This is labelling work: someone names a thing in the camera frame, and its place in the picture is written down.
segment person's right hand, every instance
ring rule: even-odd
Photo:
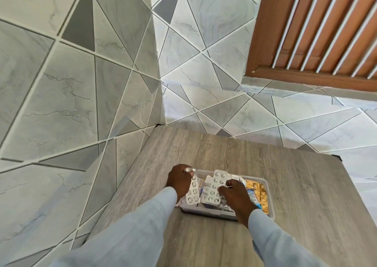
[[[258,209],[249,198],[245,186],[238,180],[230,179],[225,186],[218,188],[219,194],[222,195],[236,213],[238,222],[248,228],[249,216],[254,209]]]

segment window bar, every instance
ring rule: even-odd
[[[288,34],[288,31],[289,31],[289,28],[291,26],[291,23],[292,23],[294,15],[295,15],[295,12],[296,12],[298,4],[299,4],[299,0],[295,0],[295,2],[293,3],[293,7],[291,9],[291,13],[290,13],[288,21],[287,21],[287,23],[285,25],[284,33],[282,35],[282,38],[280,39],[279,47],[277,48],[277,51],[276,51],[274,63],[271,66],[271,68],[273,68],[273,69],[275,68],[275,65],[276,65],[276,62],[277,62],[277,58],[279,57],[280,51],[281,51],[281,49],[283,47],[286,35]]]
[[[346,16],[344,17],[344,19],[343,19],[342,23],[340,24],[340,26],[339,26],[339,28],[338,28],[338,30],[337,30],[334,38],[332,39],[330,45],[328,46],[328,48],[327,48],[327,50],[325,52],[325,55],[321,59],[321,62],[319,63],[319,65],[317,67],[316,73],[319,73],[319,71],[321,70],[321,68],[322,68],[323,64],[325,63],[328,55],[330,54],[332,48],[334,47],[335,42],[337,41],[338,37],[340,36],[340,33],[342,32],[343,28],[346,26],[346,23],[347,23],[348,19],[350,18],[353,10],[355,9],[356,4],[357,4],[358,1],[359,0],[353,0],[350,8],[348,9],[348,12],[347,12]]]
[[[291,57],[288,61],[288,64],[286,65],[286,68],[285,69],[289,69],[291,67],[291,64],[292,64],[292,61],[293,61],[293,58],[295,57],[295,53],[297,51],[297,48],[299,47],[299,44],[300,44],[300,41],[302,39],[302,36],[304,35],[304,32],[306,30],[306,27],[308,26],[308,23],[309,23],[309,20],[310,20],[310,17],[311,17],[311,14],[313,13],[314,11],[314,7],[316,6],[317,4],[317,1],[318,0],[313,0],[312,3],[311,3],[311,6],[310,6],[310,9],[309,9],[309,12],[307,14],[307,17],[305,19],[305,22],[301,28],[301,31],[300,31],[300,34],[299,34],[299,37],[297,38],[297,41],[295,43],[295,47],[293,48],[293,51],[291,53]]]
[[[371,7],[371,9],[369,10],[368,14],[366,15],[363,23],[361,24],[361,26],[357,30],[356,34],[353,36],[351,42],[348,44],[346,50],[344,51],[342,57],[340,58],[340,60],[338,62],[338,64],[334,68],[334,70],[332,72],[332,75],[334,75],[334,74],[336,74],[338,72],[338,70],[342,66],[344,60],[347,58],[347,56],[350,53],[350,51],[352,50],[353,46],[355,45],[355,43],[359,39],[360,35],[363,33],[365,27],[368,25],[370,19],[373,17],[374,13],[376,12],[376,9],[377,9],[377,0],[374,2],[373,6]]]
[[[312,53],[312,51],[314,49],[314,46],[316,45],[317,40],[318,40],[319,36],[321,35],[323,27],[325,26],[325,23],[327,22],[327,19],[328,19],[329,15],[330,15],[330,13],[332,11],[332,7],[334,6],[335,2],[336,2],[336,0],[331,0],[330,5],[327,8],[326,14],[325,14],[325,16],[322,19],[321,25],[319,26],[318,31],[317,31],[317,33],[316,33],[316,35],[315,35],[315,37],[314,37],[314,39],[313,39],[310,47],[309,47],[309,50],[308,50],[308,53],[307,53],[307,55],[306,55],[306,57],[304,59],[304,62],[302,63],[300,71],[304,70],[305,65],[307,64],[307,62],[309,60],[309,57],[310,57],[310,55],[311,55],[311,53]]]
[[[374,50],[374,48],[375,48],[376,45],[377,45],[377,36],[374,38],[373,44],[369,47],[369,49],[366,51],[366,53],[363,56],[363,58],[360,60],[360,63],[357,65],[357,67],[355,68],[355,70],[352,72],[351,77],[355,77],[355,75],[357,74],[357,72],[359,71],[359,69],[363,66],[363,64],[365,63],[365,61],[367,60],[367,58],[369,57],[369,55],[372,53],[372,51]]]
[[[372,71],[369,73],[368,75],[368,79],[371,79],[372,76],[377,72],[377,64],[374,66],[374,68],[372,69]]]

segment sleeve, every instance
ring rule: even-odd
[[[248,227],[253,238],[253,247],[266,267],[328,266],[260,209],[252,211]]]
[[[154,267],[164,244],[177,193],[166,187],[155,197],[55,261],[53,267]]]

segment wooden table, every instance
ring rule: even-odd
[[[376,266],[377,228],[342,162],[331,155],[158,126],[91,237],[157,194],[173,165],[265,178],[275,222],[331,266]],[[263,266],[237,222],[175,208],[157,266]]]

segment person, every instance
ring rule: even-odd
[[[189,165],[176,165],[166,187],[135,211],[126,214],[82,247],[55,261],[54,267],[154,267],[164,244],[163,233],[176,203],[186,195],[192,172]],[[219,187],[238,221],[249,229],[253,247],[270,266],[327,266],[301,246],[250,200],[245,186],[236,180]]]

